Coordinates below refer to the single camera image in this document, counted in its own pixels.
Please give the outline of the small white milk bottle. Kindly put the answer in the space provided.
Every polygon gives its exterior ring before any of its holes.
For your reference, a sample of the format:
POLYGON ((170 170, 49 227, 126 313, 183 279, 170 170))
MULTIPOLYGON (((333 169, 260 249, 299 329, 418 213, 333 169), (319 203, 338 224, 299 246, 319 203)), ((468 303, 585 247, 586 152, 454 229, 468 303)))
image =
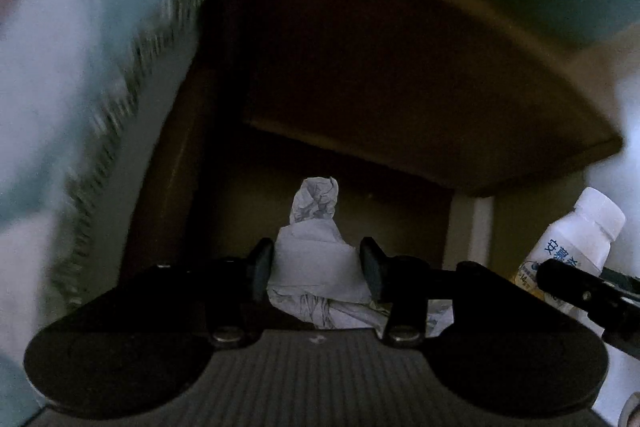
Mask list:
POLYGON ((584 311, 541 291, 536 282, 537 270, 542 262, 554 259, 598 277, 625 223, 623 211, 612 199, 591 186, 586 187, 574 210, 546 228, 511 281, 601 334, 602 329, 591 326, 584 311))

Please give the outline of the white printed paper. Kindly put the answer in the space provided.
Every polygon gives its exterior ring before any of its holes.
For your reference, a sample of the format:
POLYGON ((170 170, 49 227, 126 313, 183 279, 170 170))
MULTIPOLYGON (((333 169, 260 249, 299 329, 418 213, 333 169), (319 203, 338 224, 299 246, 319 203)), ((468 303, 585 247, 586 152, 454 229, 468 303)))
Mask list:
POLYGON ((373 301, 359 246, 338 229, 337 201, 335 179, 302 182, 274 242, 267 296, 273 308, 315 329, 373 329, 382 336, 390 311, 373 301))

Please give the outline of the dark wooden nightstand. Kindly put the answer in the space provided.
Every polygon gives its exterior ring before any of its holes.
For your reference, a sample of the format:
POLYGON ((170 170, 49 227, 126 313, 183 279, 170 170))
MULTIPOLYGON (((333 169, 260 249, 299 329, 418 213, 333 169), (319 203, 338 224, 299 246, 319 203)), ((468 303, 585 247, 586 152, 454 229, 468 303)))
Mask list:
POLYGON ((623 145, 539 58, 442 0, 206 0, 119 278, 203 272, 288 221, 334 178, 337 223, 438 268, 456 195, 497 196, 623 145))

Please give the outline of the colourful patterned bed blanket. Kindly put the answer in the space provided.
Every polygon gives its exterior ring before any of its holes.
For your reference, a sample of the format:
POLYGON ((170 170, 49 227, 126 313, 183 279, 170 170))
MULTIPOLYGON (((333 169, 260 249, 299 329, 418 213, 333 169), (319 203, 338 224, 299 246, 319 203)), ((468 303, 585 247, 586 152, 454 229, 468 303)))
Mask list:
POLYGON ((42 407, 23 366, 81 303, 104 188, 148 158, 204 0, 1 0, 1 421, 42 407))

